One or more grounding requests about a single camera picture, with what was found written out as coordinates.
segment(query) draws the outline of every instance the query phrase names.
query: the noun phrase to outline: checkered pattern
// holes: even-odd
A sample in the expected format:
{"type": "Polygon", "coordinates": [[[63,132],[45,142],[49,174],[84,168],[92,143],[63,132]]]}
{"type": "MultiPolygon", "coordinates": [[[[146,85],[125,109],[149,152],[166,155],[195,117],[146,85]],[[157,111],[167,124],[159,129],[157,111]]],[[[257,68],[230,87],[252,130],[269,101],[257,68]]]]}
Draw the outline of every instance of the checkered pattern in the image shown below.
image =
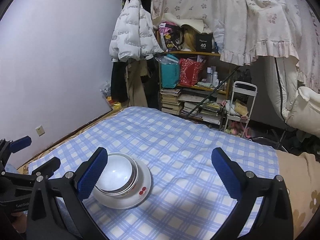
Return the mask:
{"type": "MultiPolygon", "coordinates": [[[[61,167],[54,177],[75,171],[97,147],[142,160],[150,169],[151,194],[130,210],[113,210],[93,196],[84,200],[110,239],[210,239],[236,204],[211,164],[221,147],[244,171],[273,178],[279,173],[274,149],[207,128],[155,109],[130,107],[64,143],[29,166],[31,172],[53,156],[61,167]]],[[[261,204],[258,199],[242,234],[261,204]]]]}

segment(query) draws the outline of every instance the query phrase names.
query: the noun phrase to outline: white puffer jacket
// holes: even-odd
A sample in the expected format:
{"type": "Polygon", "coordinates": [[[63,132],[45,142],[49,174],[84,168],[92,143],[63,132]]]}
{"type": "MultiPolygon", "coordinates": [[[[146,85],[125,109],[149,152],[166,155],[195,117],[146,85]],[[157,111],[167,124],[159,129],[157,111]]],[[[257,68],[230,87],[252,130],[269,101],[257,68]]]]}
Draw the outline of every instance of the white puffer jacket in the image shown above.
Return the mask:
{"type": "Polygon", "coordinates": [[[118,17],[109,48],[113,62],[129,58],[141,60],[145,56],[163,52],[154,34],[151,14],[141,0],[127,0],[118,17]]]}

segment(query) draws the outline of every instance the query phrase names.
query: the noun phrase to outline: bottle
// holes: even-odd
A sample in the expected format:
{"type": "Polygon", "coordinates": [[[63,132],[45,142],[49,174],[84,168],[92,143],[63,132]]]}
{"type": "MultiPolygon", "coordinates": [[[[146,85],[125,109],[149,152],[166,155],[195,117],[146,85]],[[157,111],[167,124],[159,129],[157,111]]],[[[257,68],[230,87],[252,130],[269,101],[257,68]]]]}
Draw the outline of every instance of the bottle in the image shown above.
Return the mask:
{"type": "Polygon", "coordinates": [[[212,82],[212,69],[210,67],[207,67],[207,81],[206,83],[212,82]]]}
{"type": "Polygon", "coordinates": [[[215,87],[216,86],[216,81],[218,80],[218,72],[214,71],[213,76],[212,76],[212,85],[215,87]]]}

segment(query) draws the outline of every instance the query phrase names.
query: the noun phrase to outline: red gift bag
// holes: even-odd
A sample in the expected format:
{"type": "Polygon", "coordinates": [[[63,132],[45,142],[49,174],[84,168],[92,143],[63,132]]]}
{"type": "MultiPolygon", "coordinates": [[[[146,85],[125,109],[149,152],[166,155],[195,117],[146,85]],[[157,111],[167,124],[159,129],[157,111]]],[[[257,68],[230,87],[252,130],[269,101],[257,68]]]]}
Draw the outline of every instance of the red gift bag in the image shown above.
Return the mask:
{"type": "Polygon", "coordinates": [[[199,81],[199,72],[203,69],[203,62],[196,62],[188,58],[181,58],[180,64],[180,84],[192,87],[199,81]]]}

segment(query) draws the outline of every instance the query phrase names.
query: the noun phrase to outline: bowl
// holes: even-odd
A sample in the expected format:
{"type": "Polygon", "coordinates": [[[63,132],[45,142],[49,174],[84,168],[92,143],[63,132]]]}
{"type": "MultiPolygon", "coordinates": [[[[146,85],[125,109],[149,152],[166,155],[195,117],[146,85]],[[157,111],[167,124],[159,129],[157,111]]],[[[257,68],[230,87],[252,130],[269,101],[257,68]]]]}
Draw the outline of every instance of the bowl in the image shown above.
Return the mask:
{"type": "Polygon", "coordinates": [[[98,189],[99,191],[101,191],[103,194],[111,196],[111,197],[115,197],[115,198],[119,198],[119,197],[123,197],[125,195],[127,195],[132,189],[134,189],[134,186],[137,184],[138,181],[138,165],[135,162],[134,159],[132,159],[131,157],[129,157],[128,155],[125,155],[123,153],[110,153],[108,155],[109,156],[113,156],[113,155],[119,155],[122,156],[124,158],[126,158],[132,166],[132,173],[133,173],[133,178],[132,178],[132,182],[129,184],[129,186],[127,188],[122,187],[122,191],[119,192],[108,192],[106,190],[101,189],[98,184],[95,185],[95,188],[98,189]]]}
{"type": "Polygon", "coordinates": [[[125,186],[131,176],[131,162],[124,156],[110,154],[96,186],[103,191],[116,191],[125,186]]]}

